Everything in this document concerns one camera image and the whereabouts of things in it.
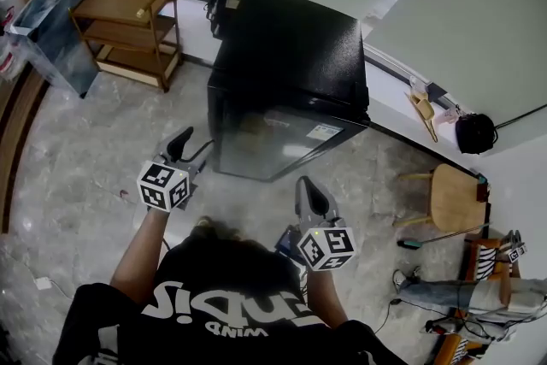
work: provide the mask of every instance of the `wooden cart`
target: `wooden cart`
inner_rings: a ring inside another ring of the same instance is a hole
[[[174,2],[174,18],[160,15]],[[100,70],[169,90],[182,63],[176,0],[82,0],[70,11]],[[163,41],[174,26],[177,43]]]

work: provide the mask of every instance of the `fiducial marker cube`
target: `fiducial marker cube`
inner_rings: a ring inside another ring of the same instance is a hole
[[[170,212],[188,198],[190,178],[188,173],[147,161],[137,178],[138,194],[146,205]]]
[[[297,247],[313,271],[341,268],[356,254],[353,230],[349,227],[310,228]]]

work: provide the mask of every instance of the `gray tile floor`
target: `gray tile floor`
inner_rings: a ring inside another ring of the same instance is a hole
[[[17,174],[10,231],[0,237],[0,320],[24,363],[50,363],[76,288],[109,281],[144,217],[135,180],[156,143],[190,125],[196,131],[188,151],[208,139],[209,73],[186,63],[168,94],[108,74],[99,74],[85,100],[48,91]],[[271,247],[296,221],[297,177],[315,176],[337,198],[361,247],[359,256],[335,273],[338,293],[349,316],[375,330],[394,295],[394,268],[421,264],[427,280],[457,276],[461,238],[408,251],[397,247],[397,238],[429,237],[434,229],[391,226],[396,218],[426,212],[426,183],[395,177],[436,164],[406,144],[367,130],[273,184],[206,168],[188,209],[172,214],[166,239],[178,243],[199,215],[210,215]],[[121,190],[128,195],[122,198]],[[44,276],[56,285],[39,291],[34,279]],[[424,363],[436,337],[420,329],[434,317],[401,304],[392,308],[379,337],[409,364]]]

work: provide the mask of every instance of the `mini fridge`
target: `mini fridge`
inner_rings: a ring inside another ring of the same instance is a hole
[[[208,100],[216,172],[288,174],[368,125],[360,21],[307,0],[241,0]]]

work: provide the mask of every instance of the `wooden table leg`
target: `wooden table leg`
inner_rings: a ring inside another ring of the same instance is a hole
[[[403,221],[393,222],[394,227],[406,227],[407,225],[412,224],[422,224],[422,223],[433,223],[433,218],[431,216],[424,216],[423,218],[407,219]]]
[[[400,174],[397,177],[400,180],[430,180],[433,174]]]

